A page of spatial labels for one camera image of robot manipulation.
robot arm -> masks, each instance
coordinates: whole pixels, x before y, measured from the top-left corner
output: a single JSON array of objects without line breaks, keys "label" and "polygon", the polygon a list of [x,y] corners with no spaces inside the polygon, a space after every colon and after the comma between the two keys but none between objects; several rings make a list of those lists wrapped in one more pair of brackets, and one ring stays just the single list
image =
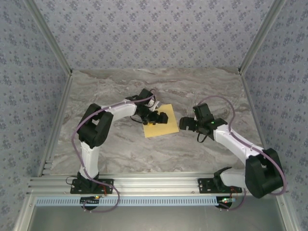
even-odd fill
[{"label": "robot arm", "polygon": [[[127,116],[138,115],[143,124],[167,123],[168,116],[163,112],[159,114],[155,111],[159,105],[159,101],[156,101],[155,97],[140,103],[130,103],[131,101],[146,99],[152,95],[150,91],[143,89],[139,95],[127,97],[124,100],[126,102],[125,104],[110,107],[110,109],[97,114],[78,130],[79,140],[81,141],[82,159],[91,178],[98,178],[99,147],[105,142],[113,122]],[[81,121],[104,107],[95,103],[91,104]],[[81,179],[88,179],[82,167],[78,175]]]},{"label": "robot arm", "polygon": [[246,188],[254,197],[261,198],[283,185],[278,170],[252,147],[262,150],[281,168],[280,160],[275,150],[271,148],[264,150],[231,129],[237,138],[250,144],[250,147],[237,141],[231,135],[227,122],[221,118],[214,119],[206,103],[193,107],[193,110],[195,118],[181,118],[180,129],[186,130],[188,128],[188,130],[210,137],[212,140],[228,148],[245,165],[245,169],[228,167],[216,172],[214,174],[214,182],[218,189],[223,189],[226,186]]}]

blue patterned wall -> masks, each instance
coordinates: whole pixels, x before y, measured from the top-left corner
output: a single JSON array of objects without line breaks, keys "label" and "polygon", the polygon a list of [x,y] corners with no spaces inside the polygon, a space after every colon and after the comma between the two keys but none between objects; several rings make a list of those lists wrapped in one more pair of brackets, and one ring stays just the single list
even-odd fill
[{"label": "blue patterned wall", "polygon": [[272,0],[36,0],[73,69],[238,67]]},{"label": "blue patterned wall", "polygon": [[22,0],[0,3],[0,230],[36,176],[66,75]]},{"label": "blue patterned wall", "polygon": [[280,153],[308,230],[308,2],[289,0],[245,73],[268,147]]}]

yellow pad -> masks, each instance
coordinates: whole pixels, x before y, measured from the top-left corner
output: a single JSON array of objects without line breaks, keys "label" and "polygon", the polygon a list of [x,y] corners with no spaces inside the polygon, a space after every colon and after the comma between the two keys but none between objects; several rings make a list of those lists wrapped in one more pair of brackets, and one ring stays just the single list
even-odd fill
[{"label": "yellow pad", "polygon": [[168,123],[143,125],[144,136],[146,138],[179,132],[177,120],[175,119],[174,111],[171,104],[162,105],[160,108],[157,109],[157,111],[158,113],[164,112],[167,114]]}]

patterned wallpaper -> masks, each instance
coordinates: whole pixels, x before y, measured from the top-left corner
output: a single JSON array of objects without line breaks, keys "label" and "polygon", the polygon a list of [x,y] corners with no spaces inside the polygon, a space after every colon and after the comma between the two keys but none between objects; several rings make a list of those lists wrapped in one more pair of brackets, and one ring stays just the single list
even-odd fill
[{"label": "patterned wallpaper", "polygon": [[272,0],[36,0],[73,69],[238,67]]},{"label": "patterned wallpaper", "polygon": [[0,4],[0,230],[36,176],[66,75],[22,0]]},{"label": "patterned wallpaper", "polygon": [[280,153],[308,230],[308,2],[289,0],[245,73],[267,146]]}]

marble surface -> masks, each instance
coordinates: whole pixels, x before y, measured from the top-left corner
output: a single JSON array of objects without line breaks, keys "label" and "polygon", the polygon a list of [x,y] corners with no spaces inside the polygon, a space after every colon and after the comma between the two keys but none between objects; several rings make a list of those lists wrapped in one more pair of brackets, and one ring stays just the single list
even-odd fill
[{"label": "marble surface", "polygon": [[[193,116],[192,107],[208,95],[227,97],[234,105],[233,128],[255,144],[261,145],[240,76],[217,68],[200,69],[128,69],[74,71],[51,174],[76,174],[80,163],[70,138],[91,103],[113,104],[143,88],[155,89],[157,99],[171,103],[176,119]],[[221,99],[207,101],[215,117],[229,121],[231,109]],[[116,121],[101,146],[101,173],[119,172],[214,172],[226,166],[243,164],[221,144],[206,139],[197,142],[197,133],[182,131],[145,138],[142,125],[129,118]],[[80,149],[78,137],[75,137]]]}]

